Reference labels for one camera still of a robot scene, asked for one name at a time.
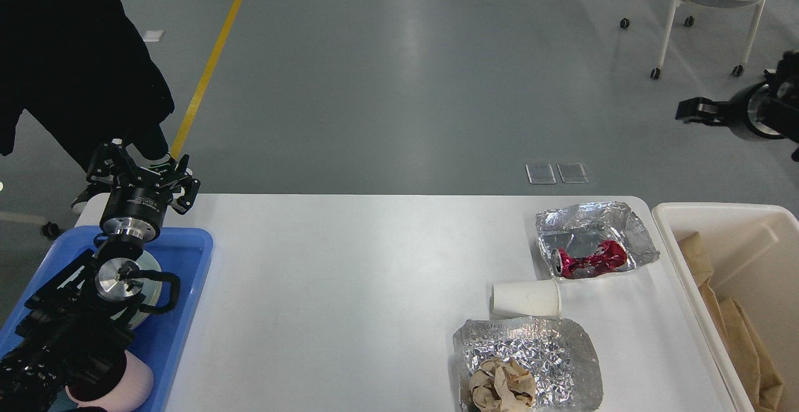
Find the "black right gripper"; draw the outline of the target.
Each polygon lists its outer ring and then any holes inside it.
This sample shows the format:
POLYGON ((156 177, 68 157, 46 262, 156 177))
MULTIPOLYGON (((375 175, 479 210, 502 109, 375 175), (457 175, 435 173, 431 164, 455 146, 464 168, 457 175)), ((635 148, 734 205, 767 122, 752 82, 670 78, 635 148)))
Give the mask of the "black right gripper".
POLYGON ((744 140, 785 140, 787 137, 758 121, 758 111, 767 96, 768 83, 757 83, 734 94, 730 102, 702 97, 685 99, 677 105, 675 119, 683 124, 727 127, 744 140))

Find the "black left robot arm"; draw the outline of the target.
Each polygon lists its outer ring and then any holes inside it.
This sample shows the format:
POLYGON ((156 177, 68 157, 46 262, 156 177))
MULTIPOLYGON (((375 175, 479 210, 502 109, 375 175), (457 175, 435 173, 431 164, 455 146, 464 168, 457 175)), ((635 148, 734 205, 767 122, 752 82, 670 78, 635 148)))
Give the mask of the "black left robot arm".
POLYGON ((179 303, 176 273, 140 266, 145 245, 162 233, 169 208, 185 215, 200 180, 185 154, 164 169, 149 169, 114 139, 92 154, 90 182, 108 185, 109 199, 94 248, 80 253, 25 301, 17 324, 22 341, 2 357, 2 410, 46 411, 61 390, 108 390, 131 369, 125 352, 134 341, 137 313, 163 315, 179 303))

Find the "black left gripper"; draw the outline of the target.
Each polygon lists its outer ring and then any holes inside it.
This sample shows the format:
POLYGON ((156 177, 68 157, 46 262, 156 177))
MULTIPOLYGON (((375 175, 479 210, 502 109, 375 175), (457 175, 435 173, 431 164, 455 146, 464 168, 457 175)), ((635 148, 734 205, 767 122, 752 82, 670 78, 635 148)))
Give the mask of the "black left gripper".
MULTIPOLYGON (((180 168, 188 167, 190 156, 183 154, 180 168)), ((152 186, 134 187, 145 182, 142 167, 136 165, 122 139, 112 139, 94 151, 86 172, 91 184, 114 189, 100 219, 106 235, 128 235, 150 242, 160 236, 167 208, 185 215, 196 204, 200 180, 194 175, 172 172, 155 175, 152 186)))

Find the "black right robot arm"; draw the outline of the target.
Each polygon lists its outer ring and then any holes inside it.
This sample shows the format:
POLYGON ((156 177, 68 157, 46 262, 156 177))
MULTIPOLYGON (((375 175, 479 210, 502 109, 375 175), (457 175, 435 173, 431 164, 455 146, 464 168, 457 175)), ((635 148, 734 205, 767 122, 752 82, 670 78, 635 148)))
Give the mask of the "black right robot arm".
POLYGON ((683 124, 724 127, 738 138, 753 142, 798 142, 798 55, 782 54, 762 81, 737 91, 730 99, 695 97, 679 102, 675 119, 683 124))

